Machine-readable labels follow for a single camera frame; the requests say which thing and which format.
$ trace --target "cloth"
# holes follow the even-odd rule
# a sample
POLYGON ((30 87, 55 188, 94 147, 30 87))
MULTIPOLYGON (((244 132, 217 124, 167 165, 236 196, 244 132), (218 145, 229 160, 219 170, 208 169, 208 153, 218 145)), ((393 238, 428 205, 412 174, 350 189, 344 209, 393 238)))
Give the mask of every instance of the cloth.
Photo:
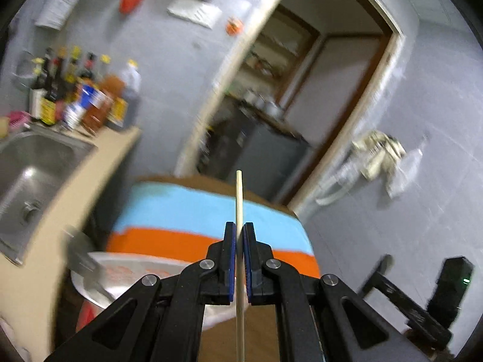
MULTIPOLYGON (((244 222, 253 222, 257 240, 301 274, 320 277, 312 246, 298 219, 265 205, 244 201, 244 222)), ((195 262, 222 240, 235 221, 235 198, 174 183, 141 181, 118 218, 106 250, 195 262)))

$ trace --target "wooden shelf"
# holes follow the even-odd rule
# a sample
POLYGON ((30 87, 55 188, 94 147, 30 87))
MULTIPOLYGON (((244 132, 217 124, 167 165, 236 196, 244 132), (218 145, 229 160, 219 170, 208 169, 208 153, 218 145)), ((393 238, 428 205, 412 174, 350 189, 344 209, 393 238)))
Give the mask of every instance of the wooden shelf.
POLYGON ((287 57, 289 59, 293 59, 295 57, 298 57, 296 53, 293 53, 286 47, 279 45, 277 42, 275 42, 272 38, 269 36, 265 35, 264 33, 260 33, 258 35, 258 38, 255 40, 255 42, 260 42, 263 43, 264 45, 267 45, 271 49, 273 49, 274 52, 282 54, 284 57, 287 57))
POLYGON ((269 83, 278 84, 280 81, 279 79, 276 79, 273 76, 264 75, 260 70, 252 68, 250 65, 248 65, 245 62, 241 67, 243 70, 250 72, 250 74, 252 74, 253 76, 256 76, 257 78, 268 81, 269 83))

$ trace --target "blue gripper pad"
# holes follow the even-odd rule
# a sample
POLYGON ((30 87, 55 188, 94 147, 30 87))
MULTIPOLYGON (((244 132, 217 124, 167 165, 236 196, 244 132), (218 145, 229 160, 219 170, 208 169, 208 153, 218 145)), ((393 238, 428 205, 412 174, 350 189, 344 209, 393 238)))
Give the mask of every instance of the blue gripper pad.
POLYGON ((232 233, 231 233, 231 252, 230 252, 230 286, 229 286, 229 300, 233 302, 233 297, 235 295, 235 255, 236 255, 236 241, 237 241, 237 228, 235 223, 233 223, 232 233))
POLYGON ((243 229, 241 231, 243 233, 243 256, 245 258, 246 295, 248 297, 248 303, 252 303, 252 266, 250 249, 248 249, 248 234, 246 231, 246 225, 243 225, 243 229))

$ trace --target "grey wall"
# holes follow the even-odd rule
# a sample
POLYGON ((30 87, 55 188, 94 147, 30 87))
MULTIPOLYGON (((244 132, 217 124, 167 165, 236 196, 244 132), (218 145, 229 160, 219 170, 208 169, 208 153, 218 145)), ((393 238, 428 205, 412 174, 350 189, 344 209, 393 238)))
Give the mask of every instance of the grey wall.
POLYGON ((356 0, 282 0, 321 33, 380 33, 372 17, 356 0))
MULTIPOLYGON (((405 77, 379 128, 411 150, 428 134, 417 183, 394 201, 381 180, 361 182, 306 224, 322 272, 359 287, 380 255, 388 278, 425 304, 444 258, 475 264, 453 325, 458 352, 483 313, 483 52, 472 34, 422 22, 405 77)), ((370 303, 396 327, 404 319, 381 294, 370 303)))

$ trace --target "wooden stick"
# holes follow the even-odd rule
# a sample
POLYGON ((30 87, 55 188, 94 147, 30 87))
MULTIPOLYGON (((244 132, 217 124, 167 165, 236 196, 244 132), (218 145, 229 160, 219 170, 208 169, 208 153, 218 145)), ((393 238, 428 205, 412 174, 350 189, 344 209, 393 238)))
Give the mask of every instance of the wooden stick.
POLYGON ((237 277, 237 362, 245 362, 245 266, 243 265, 243 182, 242 172, 237 170, 236 181, 236 223, 237 223, 237 252, 236 252, 236 277, 237 277))

